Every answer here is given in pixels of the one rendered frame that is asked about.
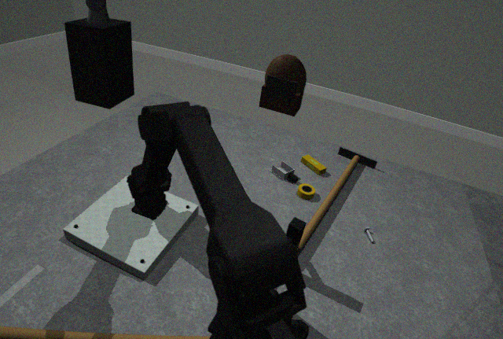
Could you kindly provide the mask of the yellow rectangular block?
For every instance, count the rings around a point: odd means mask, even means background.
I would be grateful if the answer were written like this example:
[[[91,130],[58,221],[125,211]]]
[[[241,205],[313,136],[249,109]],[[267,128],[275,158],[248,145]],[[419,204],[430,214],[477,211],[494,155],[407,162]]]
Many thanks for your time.
[[[312,156],[306,155],[302,157],[301,162],[303,162],[307,167],[315,171],[316,174],[321,175],[326,171],[326,167],[317,162]]]

